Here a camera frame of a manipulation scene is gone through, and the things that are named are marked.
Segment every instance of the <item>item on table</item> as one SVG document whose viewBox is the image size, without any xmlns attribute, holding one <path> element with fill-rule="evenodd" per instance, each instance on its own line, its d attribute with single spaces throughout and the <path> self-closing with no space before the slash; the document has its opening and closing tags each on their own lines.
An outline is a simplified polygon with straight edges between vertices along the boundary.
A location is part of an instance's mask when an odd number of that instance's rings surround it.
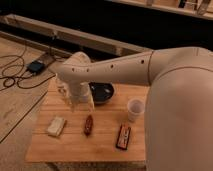
<svg viewBox="0 0 213 171">
<path fill-rule="evenodd" d="M 114 94 L 114 88 L 110 83 L 89 83 L 93 101 L 96 105 L 107 103 Z"/>
<path fill-rule="evenodd" d="M 116 147 L 122 150 L 127 150 L 131 127 L 127 124 L 122 124 L 118 134 Z"/>
<path fill-rule="evenodd" d="M 47 134 L 53 137 L 58 137 L 61 134 L 65 123 L 66 120 L 64 118 L 56 116 L 47 128 Z"/>
<path fill-rule="evenodd" d="M 92 118 L 92 115 L 89 115 L 86 119 L 86 123 L 85 123 L 85 127 L 84 127 L 84 134 L 86 136 L 91 134 L 92 127 L 93 127 L 93 118 Z"/>
<path fill-rule="evenodd" d="M 127 110 L 129 121 L 135 122 L 144 113 L 145 105 L 140 99 L 133 98 L 128 101 Z"/>
</svg>

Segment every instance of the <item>food item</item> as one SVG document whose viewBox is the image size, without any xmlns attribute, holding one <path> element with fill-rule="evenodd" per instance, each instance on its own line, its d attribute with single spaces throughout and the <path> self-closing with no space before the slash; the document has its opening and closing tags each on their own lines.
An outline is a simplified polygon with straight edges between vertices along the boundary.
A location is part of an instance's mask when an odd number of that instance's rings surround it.
<svg viewBox="0 0 213 171">
<path fill-rule="evenodd" d="M 50 126 L 47 128 L 47 134 L 58 137 L 61 134 L 61 131 L 66 123 L 66 120 L 62 117 L 56 116 Z"/>
<path fill-rule="evenodd" d="M 122 150 L 127 150 L 131 127 L 127 124 L 122 124 L 118 134 L 116 147 Z"/>
<path fill-rule="evenodd" d="M 86 119 L 86 123 L 85 123 L 85 127 L 84 127 L 84 134 L 86 136 L 91 134 L 92 127 L 93 127 L 93 118 L 92 118 L 92 115 L 89 115 Z"/>
</svg>

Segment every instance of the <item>gray floor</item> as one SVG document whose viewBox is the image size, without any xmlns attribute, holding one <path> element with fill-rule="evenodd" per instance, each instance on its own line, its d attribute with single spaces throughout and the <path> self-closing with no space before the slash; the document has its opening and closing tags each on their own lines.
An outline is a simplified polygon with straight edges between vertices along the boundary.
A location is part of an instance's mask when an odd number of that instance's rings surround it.
<svg viewBox="0 0 213 171">
<path fill-rule="evenodd" d="M 23 51 L 23 45 L 0 38 L 0 56 L 8 54 L 20 54 Z M 36 49 L 28 48 L 25 55 L 26 61 L 29 59 L 37 58 L 43 52 Z M 0 66 L 5 64 L 4 59 L 0 58 Z M 58 66 L 58 62 L 51 65 L 51 70 L 54 70 Z M 49 76 L 50 73 L 44 73 L 39 79 L 44 79 Z M 14 126 L 14 120 L 17 116 L 24 116 L 24 114 L 17 115 L 17 113 L 26 112 L 24 104 L 33 105 L 41 97 L 42 93 L 47 90 L 48 83 L 45 83 L 41 87 L 35 90 L 19 90 L 17 87 L 13 87 L 10 90 L 0 92 L 0 134 L 6 135 L 5 132 L 9 132 Z M 16 112 L 12 113 L 10 108 L 11 104 L 16 102 L 21 103 L 16 106 Z M 31 140 L 31 134 L 36 123 L 37 113 L 42 100 L 24 117 L 21 122 L 12 130 L 12 132 L 4 139 L 0 144 L 0 170 L 1 171 L 50 171 L 51 169 L 44 163 L 26 163 L 25 155 L 28 149 L 28 145 Z M 8 116 L 8 121 L 4 123 L 1 120 L 2 116 Z M 143 163 L 59 163 L 57 164 L 62 171 L 86 171 L 86 170 L 121 170 L 121 171 L 144 171 Z"/>
</svg>

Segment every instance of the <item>electronic device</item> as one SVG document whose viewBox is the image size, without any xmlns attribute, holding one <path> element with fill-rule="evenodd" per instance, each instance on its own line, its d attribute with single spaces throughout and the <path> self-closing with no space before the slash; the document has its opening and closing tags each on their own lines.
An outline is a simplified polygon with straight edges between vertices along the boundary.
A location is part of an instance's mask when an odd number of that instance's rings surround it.
<svg viewBox="0 0 213 171">
<path fill-rule="evenodd" d="M 55 58 L 52 55 L 44 53 L 38 59 L 32 61 L 30 64 L 27 65 L 27 71 L 36 75 L 40 74 L 54 61 Z"/>
</svg>

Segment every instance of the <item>paper cup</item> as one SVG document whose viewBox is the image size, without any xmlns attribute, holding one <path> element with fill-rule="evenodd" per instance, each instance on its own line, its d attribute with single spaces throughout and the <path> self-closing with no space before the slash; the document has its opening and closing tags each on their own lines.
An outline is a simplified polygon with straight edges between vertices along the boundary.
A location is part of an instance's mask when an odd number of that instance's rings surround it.
<svg viewBox="0 0 213 171">
<path fill-rule="evenodd" d="M 145 105 L 139 99 L 131 99 L 127 103 L 128 119 L 135 122 L 136 119 L 144 113 Z"/>
</svg>

